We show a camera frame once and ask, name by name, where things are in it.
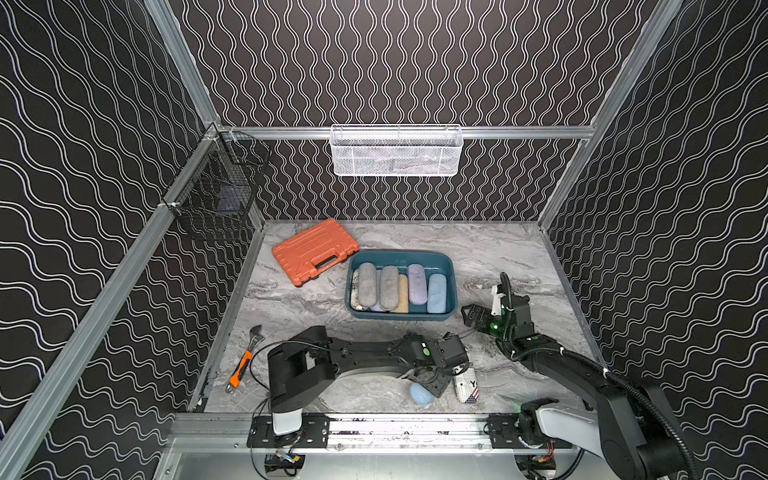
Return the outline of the purple glasses case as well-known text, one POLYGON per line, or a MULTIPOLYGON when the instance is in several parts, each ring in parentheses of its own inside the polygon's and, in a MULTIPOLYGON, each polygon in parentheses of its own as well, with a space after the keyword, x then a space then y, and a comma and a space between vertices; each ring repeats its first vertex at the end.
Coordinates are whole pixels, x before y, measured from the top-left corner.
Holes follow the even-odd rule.
POLYGON ((413 305, 424 305, 428 301, 428 282, 425 268, 421 264, 407 267, 408 298, 413 305))

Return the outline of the marble print glasses case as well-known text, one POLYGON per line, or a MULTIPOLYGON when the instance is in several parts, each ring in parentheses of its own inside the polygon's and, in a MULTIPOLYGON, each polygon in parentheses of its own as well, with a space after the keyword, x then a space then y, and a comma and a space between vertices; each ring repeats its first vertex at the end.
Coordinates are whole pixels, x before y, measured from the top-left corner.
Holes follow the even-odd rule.
POLYGON ((359 271, 355 269, 352 273, 349 294, 350 307, 355 311, 363 311, 364 307, 359 301, 359 271))

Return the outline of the newspaper print glasses case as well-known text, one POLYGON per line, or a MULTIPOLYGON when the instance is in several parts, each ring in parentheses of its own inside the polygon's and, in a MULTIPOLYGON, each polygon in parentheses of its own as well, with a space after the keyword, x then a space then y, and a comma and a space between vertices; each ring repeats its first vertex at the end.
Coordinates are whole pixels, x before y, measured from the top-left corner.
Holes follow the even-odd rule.
POLYGON ((480 388, 471 363, 454 369, 453 386, 456 398, 460 403, 476 404, 478 402, 480 388))

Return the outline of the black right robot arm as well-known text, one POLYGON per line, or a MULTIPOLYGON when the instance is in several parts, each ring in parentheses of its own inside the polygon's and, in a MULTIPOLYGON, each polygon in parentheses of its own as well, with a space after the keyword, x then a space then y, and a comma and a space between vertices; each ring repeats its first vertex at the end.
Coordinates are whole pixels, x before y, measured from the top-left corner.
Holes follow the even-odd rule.
POLYGON ((492 337, 510 361, 556 381, 586 405, 571 411, 549 398, 523 404, 517 420, 521 442, 566 441, 603 458, 621 479, 678 472, 698 478, 695 456, 660 387, 615 374, 538 332, 528 297, 508 294, 499 303, 497 311, 462 307, 464 325, 492 337))

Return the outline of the light blue glasses case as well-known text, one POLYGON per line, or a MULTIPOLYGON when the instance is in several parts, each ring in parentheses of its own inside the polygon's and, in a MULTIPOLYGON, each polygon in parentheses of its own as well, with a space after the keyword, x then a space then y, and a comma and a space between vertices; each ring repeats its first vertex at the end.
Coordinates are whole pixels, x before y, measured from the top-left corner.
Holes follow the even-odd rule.
POLYGON ((427 312, 444 314, 447 309, 447 278, 444 274, 434 273, 429 277, 427 288, 427 312))

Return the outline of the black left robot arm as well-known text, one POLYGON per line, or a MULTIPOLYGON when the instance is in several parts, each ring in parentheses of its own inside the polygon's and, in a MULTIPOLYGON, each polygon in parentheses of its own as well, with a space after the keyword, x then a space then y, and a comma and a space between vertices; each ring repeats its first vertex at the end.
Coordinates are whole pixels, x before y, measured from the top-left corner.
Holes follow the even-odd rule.
POLYGON ((361 342, 312 326, 271 349, 267 365, 273 432, 283 436, 300 431, 303 409, 341 378, 389 376, 440 397, 470 359, 457 335, 430 339, 408 332, 392 341, 361 342))

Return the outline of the lavender glasses case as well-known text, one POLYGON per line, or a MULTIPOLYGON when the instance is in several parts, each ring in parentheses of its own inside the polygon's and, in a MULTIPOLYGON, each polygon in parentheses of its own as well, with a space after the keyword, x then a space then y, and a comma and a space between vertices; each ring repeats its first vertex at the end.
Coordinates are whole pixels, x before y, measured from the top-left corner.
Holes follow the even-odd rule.
POLYGON ((377 269, 375 272, 375 285, 374 285, 374 293, 375 293, 375 303, 370 308, 373 312, 383 312, 383 307, 381 306, 381 270, 377 269))

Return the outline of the tan fabric glasses case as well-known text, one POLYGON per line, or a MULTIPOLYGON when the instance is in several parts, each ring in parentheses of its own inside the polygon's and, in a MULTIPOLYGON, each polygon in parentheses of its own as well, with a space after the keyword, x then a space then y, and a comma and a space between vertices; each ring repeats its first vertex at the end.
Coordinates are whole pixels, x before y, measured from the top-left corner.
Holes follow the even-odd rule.
POLYGON ((409 282, 405 274, 398 275, 398 303, 393 312, 398 314, 409 312, 409 282))

